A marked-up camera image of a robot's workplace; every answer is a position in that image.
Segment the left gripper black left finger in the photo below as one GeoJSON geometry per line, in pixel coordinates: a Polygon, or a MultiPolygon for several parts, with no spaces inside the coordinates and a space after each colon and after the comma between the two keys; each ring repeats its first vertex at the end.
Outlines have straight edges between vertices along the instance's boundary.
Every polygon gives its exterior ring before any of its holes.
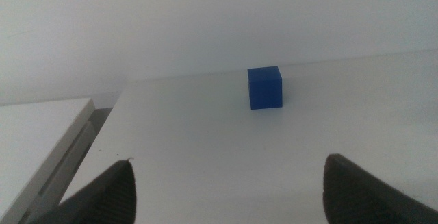
{"type": "Polygon", "coordinates": [[[128,160],[119,160],[88,185],[42,215],[36,224],[133,224],[136,180],[128,160]]]}

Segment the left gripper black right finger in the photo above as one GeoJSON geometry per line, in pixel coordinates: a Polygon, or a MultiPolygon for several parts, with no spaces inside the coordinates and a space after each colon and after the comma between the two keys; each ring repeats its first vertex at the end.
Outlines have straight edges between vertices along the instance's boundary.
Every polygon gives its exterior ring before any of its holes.
{"type": "Polygon", "coordinates": [[[326,158],[322,202],[329,223],[437,223],[437,211],[341,154],[326,158]]]}

